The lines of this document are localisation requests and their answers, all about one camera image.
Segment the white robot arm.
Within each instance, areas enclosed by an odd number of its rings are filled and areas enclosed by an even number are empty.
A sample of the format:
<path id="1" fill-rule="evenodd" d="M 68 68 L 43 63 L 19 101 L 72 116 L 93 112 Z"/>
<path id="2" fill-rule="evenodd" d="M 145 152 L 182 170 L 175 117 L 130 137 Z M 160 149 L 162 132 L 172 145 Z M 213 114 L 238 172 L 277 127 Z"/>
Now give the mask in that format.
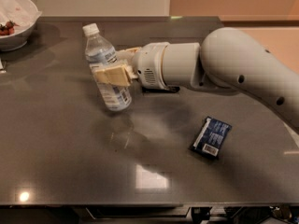
<path id="1" fill-rule="evenodd" d="M 299 130 L 299 76 L 254 38 L 235 28 L 211 32 L 202 43 L 150 43 L 126 49 L 109 66 L 97 64 L 95 79 L 128 87 L 134 78 L 147 89 L 240 91 L 269 107 Z"/>

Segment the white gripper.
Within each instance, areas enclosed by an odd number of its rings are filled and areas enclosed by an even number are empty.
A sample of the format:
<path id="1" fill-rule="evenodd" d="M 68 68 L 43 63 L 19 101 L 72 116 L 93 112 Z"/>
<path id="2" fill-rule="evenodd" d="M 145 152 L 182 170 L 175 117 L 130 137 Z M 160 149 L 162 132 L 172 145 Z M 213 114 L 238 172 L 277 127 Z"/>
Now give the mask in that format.
<path id="1" fill-rule="evenodd" d="M 110 67 L 93 69 L 95 79 L 101 84 L 129 87 L 134 79 L 147 89 L 168 90 L 163 78 L 163 57 L 168 42 L 149 43 L 140 48 L 134 47 L 116 51 L 119 60 L 132 60 L 133 68 L 121 63 Z"/>

